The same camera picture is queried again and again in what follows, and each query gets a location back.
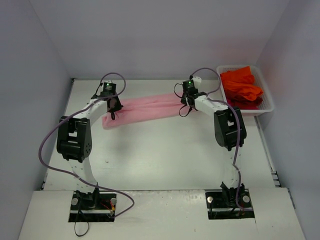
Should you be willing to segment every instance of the white table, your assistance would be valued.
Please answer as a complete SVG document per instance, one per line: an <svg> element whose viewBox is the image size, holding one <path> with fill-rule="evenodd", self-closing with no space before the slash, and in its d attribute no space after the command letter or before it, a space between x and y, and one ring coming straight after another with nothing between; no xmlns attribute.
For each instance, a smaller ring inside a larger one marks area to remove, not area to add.
<svg viewBox="0 0 320 240"><path fill-rule="evenodd" d="M175 80L130 80L120 99L170 93ZM74 83L66 115L83 108L97 81ZM205 81L200 90L213 89ZM254 118L244 117L243 181L255 218L208 220L204 189L219 189L229 158L214 137L213 120L194 112L103 130L92 126L92 172L101 186L127 191L136 204L115 222L91 222L83 240L304 240L287 189L274 185ZM50 165L71 170L54 150ZM79 239L68 222L76 180L49 170L44 191L33 193L19 240ZM116 213L131 203L117 195ZM77 223L78 232L86 223Z"/></svg>
<svg viewBox="0 0 320 240"><path fill-rule="evenodd" d="M121 80L117 89L123 86ZM128 80L121 99L172 93L178 80ZM82 109L99 81L76 80L66 115ZM216 88L218 81L205 80L200 91ZM221 93L213 98L222 99ZM247 138L242 149L241 173L246 188L274 188L270 166L253 116L244 117ZM201 112L133 123L104 130L97 121L91 128L90 163L99 185L117 190L220 189L223 161L230 155L215 139L214 122ZM54 149L50 165L71 171ZM44 190L74 190L76 179L48 171Z"/></svg>

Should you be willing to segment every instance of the pink towel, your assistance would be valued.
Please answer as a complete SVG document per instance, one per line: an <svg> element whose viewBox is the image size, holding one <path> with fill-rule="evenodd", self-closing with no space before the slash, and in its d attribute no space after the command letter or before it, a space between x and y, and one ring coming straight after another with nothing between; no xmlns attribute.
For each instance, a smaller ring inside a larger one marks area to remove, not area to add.
<svg viewBox="0 0 320 240"><path fill-rule="evenodd" d="M183 107L180 98L174 93L123 99L121 104L124 107L115 112L115 120L111 119L110 113L102 117L102 127L104 129L177 116L180 108ZM181 115L187 114L188 109L189 107L181 109Z"/></svg>

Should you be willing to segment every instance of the cable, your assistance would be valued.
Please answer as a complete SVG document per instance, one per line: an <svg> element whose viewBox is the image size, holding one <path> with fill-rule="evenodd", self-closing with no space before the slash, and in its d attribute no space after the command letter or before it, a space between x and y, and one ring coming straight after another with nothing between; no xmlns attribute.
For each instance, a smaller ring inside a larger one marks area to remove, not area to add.
<svg viewBox="0 0 320 240"><path fill-rule="evenodd" d="M184 115L184 116L182 116L182 115L181 115L181 110L182 110L183 108L187 107L187 106L188 106L188 105L183 105L183 106L179 109L179 116L180 116L180 117L185 118L185 117L188 116L189 113L192 111L193 108L190 107L189 110L188 110L188 112L187 112L187 114Z"/></svg>
<svg viewBox="0 0 320 240"><path fill-rule="evenodd" d="M116 72L110 72L110 73L107 73L106 75L104 75L101 80L100 80L100 83L102 82L102 80L108 76L108 75L111 75L111 74L115 74L115 75L118 75L120 76L122 79L123 79L123 82L124 82L124 86L123 86L123 89L115 94L115 95L112 95L112 96L105 96L105 97L101 97L97 100L95 100L93 103L91 103L89 106L87 106L86 108L82 109L82 110L79 110L73 114L71 114L70 116L67 116L65 119L63 119L61 122L59 122L58 125L56 125L45 137L44 139L42 140L40 146L39 146L39 150L38 150L38 158L39 158L39 161L40 163L45 166L46 168L50 169L50 170L53 170L53 171L57 171L57 172L61 172L61 173L65 173L65 174L69 174L75 178L77 178L80 182L88 185L88 186L91 186L91 187L94 187L94 188L99 188L99 189L102 189L102 190L105 190L105 191L108 191L108 192L115 192L117 194L121 194L121 195L124 195L125 197L129 198L131 201L132 201L132 204L126 208L125 210L119 212L118 214L114 215L113 217L118 217L120 216L121 214L124 214L125 212L127 212L128 210L130 210L134 205L135 205L135 200L129 196L128 194L126 194L125 192L122 192L122 191L119 191L119 190L115 190L115 189L112 189L112 188L107 188L107 187L104 187L104 186L99 186L98 184L97 185L94 185L90 182L87 182L85 180L83 180L82 178L80 178L77 174L71 172L71 171L67 171L67 170L63 170L63 169L60 169L60 168L56 168L56 167L53 167L53 166L50 166L48 164L46 164L42 158L42 150L44 148L44 145L46 143L46 141L48 140L48 138L62 125L64 124L66 121L68 121L69 119L73 118L75 115L78 115L80 113L83 113L87 110L89 110L94 104L102 101L102 100L106 100L106 99L109 99L109 98L114 98L114 97L117 97L119 96L120 94L122 94L124 92L124 90L126 89L126 86L127 86L127 83L126 83L126 79L119 73L116 73Z"/></svg>
<svg viewBox="0 0 320 240"><path fill-rule="evenodd" d="M210 203L210 218L212 218L212 208L214 206L214 199L212 199L212 202Z"/></svg>
<svg viewBox="0 0 320 240"><path fill-rule="evenodd" d="M88 232L89 232L89 228L90 228L90 225L89 225L89 222L87 221L86 219L86 216L84 215L84 213L81 211L81 202L82 202L82 197L80 198L80 201L79 201L79 208L78 208L78 212L76 213L76 216L75 216L75 221L74 221L74 234L77 236L77 237L83 237L84 235L86 235ZM77 221L78 221L78 216L79 216L79 213L81 213L83 215L83 218L84 220L86 220L86 223L88 224L88 228L87 230L85 231L85 233L83 234L78 234L77 231L76 231L76 224L77 224Z"/></svg>
<svg viewBox="0 0 320 240"><path fill-rule="evenodd" d="M218 80L219 80L219 86L218 86L215 90L208 92L208 93L207 93L207 96L208 96L209 94L212 94L212 93L215 93L216 91L218 91L218 90L220 89L220 87L221 87L221 77L220 77L220 75L219 75L215 70L213 70L212 68L209 68L209 67L199 68L199 69L195 70L195 71L191 74L191 76L193 76L194 74L196 74L197 72L199 72L199 71L201 71L201 70L210 70L210 71L214 72L214 74L218 77Z"/></svg>
<svg viewBox="0 0 320 240"><path fill-rule="evenodd" d="M102 86L102 81L103 81L107 76L112 75L112 74L118 75L119 77L121 77L122 79L124 79L124 77L123 77L121 74L117 73L117 72L109 72L109 73L107 73L106 75L104 75L104 76L101 78L100 83L99 83L99 86L98 86L97 89L95 90L95 93L94 93L93 97L96 97L96 96L97 96L98 90L99 90L99 88Z"/></svg>
<svg viewBox="0 0 320 240"><path fill-rule="evenodd" d="M112 119L112 120L115 120L115 119L116 119L116 115L115 115L114 112L111 112L111 119Z"/></svg>
<svg viewBox="0 0 320 240"><path fill-rule="evenodd" d="M216 103L221 103L221 104L226 105L232 111L232 113L234 115L235 122L236 122L237 136L236 136L236 145L235 145L235 152L234 152L232 166L236 169L236 171L238 172L238 176L239 176L238 187L236 188L236 194L235 194L235 203L238 206L238 208L240 208L241 210L245 210L244 207L240 206L239 200L238 200L240 186L241 186L241 173L240 173L239 168L236 165L238 151L239 151L239 147L240 147L240 121L239 121L238 115L237 115L236 111L234 110L234 108L229 103L222 101L222 100L213 100L209 97L209 93L207 93L206 96L207 96L207 99L211 102L216 102Z"/></svg>
<svg viewBox="0 0 320 240"><path fill-rule="evenodd" d="M176 84L174 85L173 92L174 92L174 94L175 94L178 98L182 99L182 96L179 96L179 95L176 93L176 86L177 86L177 85L182 85L182 84L181 84L181 83L176 83Z"/></svg>
<svg viewBox="0 0 320 240"><path fill-rule="evenodd" d="M100 202L100 204L104 206L106 209L111 210L107 205L104 205L102 202Z"/></svg>

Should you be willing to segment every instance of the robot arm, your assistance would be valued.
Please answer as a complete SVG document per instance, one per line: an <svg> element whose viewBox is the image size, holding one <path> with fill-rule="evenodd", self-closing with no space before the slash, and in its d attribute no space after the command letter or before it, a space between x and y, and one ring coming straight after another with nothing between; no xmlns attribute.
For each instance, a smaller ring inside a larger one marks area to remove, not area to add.
<svg viewBox="0 0 320 240"><path fill-rule="evenodd" d="M226 148L229 156L223 162L223 181L221 184L222 190L225 191L226 201L231 201L230 196L235 195L235 189L239 184L238 171L233 166L233 158L235 155L235 147L237 145L238 129L236 119L233 112L226 104L210 101L205 92L199 92L201 79L199 77L190 76L190 80L182 82L183 95L181 103L188 105L208 115L214 122L214 135L217 143ZM244 139L247 137L247 131L240 112L240 109L234 107L240 123L240 148L237 154L237 167L241 165L241 149L244 144Z"/></svg>
<svg viewBox="0 0 320 240"><path fill-rule="evenodd" d="M103 83L100 97L115 94L116 84L109 81ZM99 102L96 102L96 100L97 96L93 96L93 99L83 109L87 109L91 105L92 107L75 115L59 127L56 145L58 153L62 154L63 158L68 161L73 173L95 186L98 185L98 182L93 176L89 159L93 147L91 126L106 112L111 113L112 117L114 112L123 107L118 97ZM94 207L99 200L99 189L89 186L82 181L77 181L76 192L86 201L86 206L88 207Z"/></svg>

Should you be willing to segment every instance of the white basket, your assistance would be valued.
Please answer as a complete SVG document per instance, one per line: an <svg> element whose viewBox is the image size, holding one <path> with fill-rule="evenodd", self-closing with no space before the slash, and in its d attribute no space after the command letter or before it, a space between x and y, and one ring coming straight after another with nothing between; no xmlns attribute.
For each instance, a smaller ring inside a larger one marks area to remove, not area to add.
<svg viewBox="0 0 320 240"><path fill-rule="evenodd" d="M223 66L218 66L216 68L216 71L220 75L227 71L235 71L247 66L248 65L223 65ZM272 112L275 108L274 102L272 100L270 91L267 87L264 77L262 76L261 71L256 66L252 66L252 65L250 65L250 70L252 75L255 78L255 82L253 83L253 85L260 87L263 90L263 94L261 96L263 101L259 106L257 106L258 110L242 109L241 113L245 116L259 116L263 113ZM221 91L222 91L223 100L227 101L226 94L222 85L221 85Z"/></svg>

